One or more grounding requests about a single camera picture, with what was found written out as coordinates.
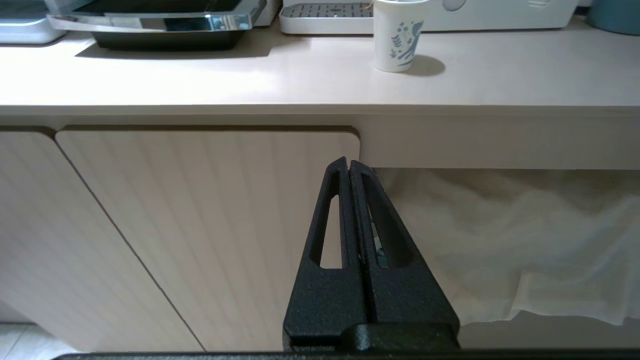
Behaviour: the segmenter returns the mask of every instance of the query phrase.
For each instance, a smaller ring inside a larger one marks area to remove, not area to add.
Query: kitchen counter
[[[425,33],[412,69],[371,37],[245,34],[232,51],[127,53],[74,33],[0,47],[0,115],[434,113],[640,115],[640,37],[593,29]]]

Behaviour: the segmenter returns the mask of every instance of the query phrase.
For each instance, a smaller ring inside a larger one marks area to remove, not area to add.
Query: white fabric
[[[378,174],[463,325],[640,318],[640,172]]]

